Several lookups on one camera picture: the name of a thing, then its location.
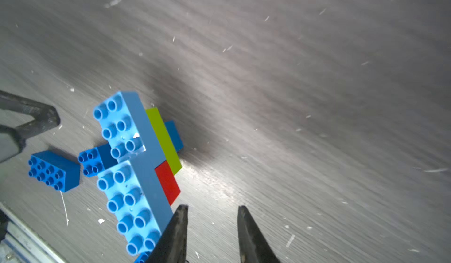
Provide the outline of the small dark blue lego brick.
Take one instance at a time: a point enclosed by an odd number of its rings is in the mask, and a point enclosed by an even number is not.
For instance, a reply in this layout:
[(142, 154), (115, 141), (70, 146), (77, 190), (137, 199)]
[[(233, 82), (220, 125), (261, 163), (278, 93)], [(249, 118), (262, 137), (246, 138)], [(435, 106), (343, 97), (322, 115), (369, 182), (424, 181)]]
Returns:
[(166, 126), (166, 130), (171, 138), (171, 142), (173, 143), (175, 150), (179, 152), (184, 147), (184, 144), (179, 135), (175, 122), (168, 121), (165, 122), (164, 125)]

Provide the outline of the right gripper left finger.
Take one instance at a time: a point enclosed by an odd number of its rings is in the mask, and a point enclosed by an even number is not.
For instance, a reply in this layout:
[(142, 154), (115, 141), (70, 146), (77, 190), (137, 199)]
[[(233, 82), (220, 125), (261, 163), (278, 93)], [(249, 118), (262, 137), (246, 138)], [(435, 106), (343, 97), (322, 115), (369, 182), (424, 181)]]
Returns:
[(186, 204), (178, 206), (146, 263), (186, 262), (188, 210)]

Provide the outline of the green lego brick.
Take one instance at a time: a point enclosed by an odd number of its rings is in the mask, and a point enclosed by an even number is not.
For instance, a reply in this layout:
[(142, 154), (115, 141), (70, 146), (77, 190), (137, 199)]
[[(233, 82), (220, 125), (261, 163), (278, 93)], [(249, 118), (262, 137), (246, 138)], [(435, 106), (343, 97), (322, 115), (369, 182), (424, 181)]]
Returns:
[(151, 126), (154, 129), (160, 146), (162, 147), (166, 161), (169, 163), (171, 171), (175, 176), (182, 169), (182, 163), (166, 130), (166, 126), (164, 125), (165, 122), (156, 107), (146, 109), (146, 114), (150, 120)]

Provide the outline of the red lego brick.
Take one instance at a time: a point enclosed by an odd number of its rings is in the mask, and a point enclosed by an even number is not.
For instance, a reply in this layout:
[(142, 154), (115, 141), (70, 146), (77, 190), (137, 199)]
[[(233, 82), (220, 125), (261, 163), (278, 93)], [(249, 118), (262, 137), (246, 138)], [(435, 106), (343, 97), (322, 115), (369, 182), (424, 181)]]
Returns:
[(167, 161), (155, 168), (156, 175), (170, 205), (180, 195), (180, 188)]

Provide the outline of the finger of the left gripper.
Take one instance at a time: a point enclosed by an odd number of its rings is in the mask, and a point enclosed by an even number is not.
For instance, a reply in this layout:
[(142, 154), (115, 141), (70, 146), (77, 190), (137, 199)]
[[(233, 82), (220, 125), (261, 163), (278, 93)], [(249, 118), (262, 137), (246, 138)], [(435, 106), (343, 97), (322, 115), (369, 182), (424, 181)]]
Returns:
[(60, 125), (57, 110), (48, 104), (1, 91), (1, 109), (33, 117), (17, 127), (1, 126), (1, 162), (22, 153), (29, 138)]

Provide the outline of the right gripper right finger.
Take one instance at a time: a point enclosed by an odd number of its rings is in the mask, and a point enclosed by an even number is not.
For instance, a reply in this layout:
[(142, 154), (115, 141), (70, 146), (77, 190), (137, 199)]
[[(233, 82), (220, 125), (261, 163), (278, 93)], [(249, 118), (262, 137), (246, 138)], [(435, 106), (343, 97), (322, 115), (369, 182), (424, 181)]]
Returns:
[(237, 215), (238, 242), (241, 263), (280, 263), (257, 223), (244, 205)]

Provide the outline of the light blue long lego brick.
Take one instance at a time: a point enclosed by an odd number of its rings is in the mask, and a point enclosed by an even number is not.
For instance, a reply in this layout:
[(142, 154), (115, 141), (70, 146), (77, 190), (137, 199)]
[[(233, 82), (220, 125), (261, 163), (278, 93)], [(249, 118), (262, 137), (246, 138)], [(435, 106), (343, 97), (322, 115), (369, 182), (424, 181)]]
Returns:
[(97, 176), (97, 187), (108, 198), (107, 209), (117, 218), (117, 232), (127, 240), (128, 254), (152, 252), (173, 211), (149, 159), (138, 155)]

